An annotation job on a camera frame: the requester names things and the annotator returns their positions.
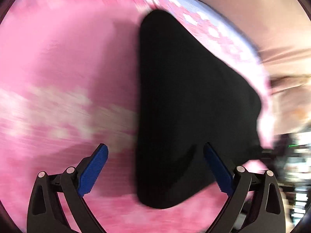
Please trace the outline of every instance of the textured blue pad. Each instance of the textured blue pad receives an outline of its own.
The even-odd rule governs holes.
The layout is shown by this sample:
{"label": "textured blue pad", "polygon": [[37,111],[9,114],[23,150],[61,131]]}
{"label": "textured blue pad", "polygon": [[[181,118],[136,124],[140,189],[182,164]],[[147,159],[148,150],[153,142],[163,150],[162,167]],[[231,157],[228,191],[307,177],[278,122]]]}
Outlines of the textured blue pad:
{"label": "textured blue pad", "polygon": [[204,157],[213,172],[220,190],[228,196],[231,196],[234,192],[232,188],[233,176],[208,143],[204,146]]}
{"label": "textured blue pad", "polygon": [[83,197],[89,193],[108,159],[108,147],[102,145],[79,179],[78,194]]}

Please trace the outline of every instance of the pink surface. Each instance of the pink surface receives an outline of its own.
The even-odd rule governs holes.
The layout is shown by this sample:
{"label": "pink surface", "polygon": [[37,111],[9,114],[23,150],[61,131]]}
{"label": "pink surface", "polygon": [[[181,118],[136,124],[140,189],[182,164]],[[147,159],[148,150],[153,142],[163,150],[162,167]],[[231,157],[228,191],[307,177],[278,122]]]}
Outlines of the pink surface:
{"label": "pink surface", "polygon": [[226,195],[216,184],[170,209],[136,200],[137,32],[155,6],[174,11],[256,89],[263,102],[258,132],[262,146],[270,146],[262,66],[199,14],[168,0],[18,0],[0,25],[0,199],[21,229],[37,173],[75,166],[99,143],[108,145],[109,159],[85,200],[106,231],[198,232],[217,216]]}

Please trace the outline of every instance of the beige fabric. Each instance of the beige fabric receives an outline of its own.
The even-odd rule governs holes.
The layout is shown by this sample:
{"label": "beige fabric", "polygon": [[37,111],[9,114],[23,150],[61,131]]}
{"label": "beige fabric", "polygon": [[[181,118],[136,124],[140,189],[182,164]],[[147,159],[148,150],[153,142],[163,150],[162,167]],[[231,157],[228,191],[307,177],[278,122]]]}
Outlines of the beige fabric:
{"label": "beige fabric", "polygon": [[311,74],[311,22],[297,0],[201,0],[253,41],[274,77]]}

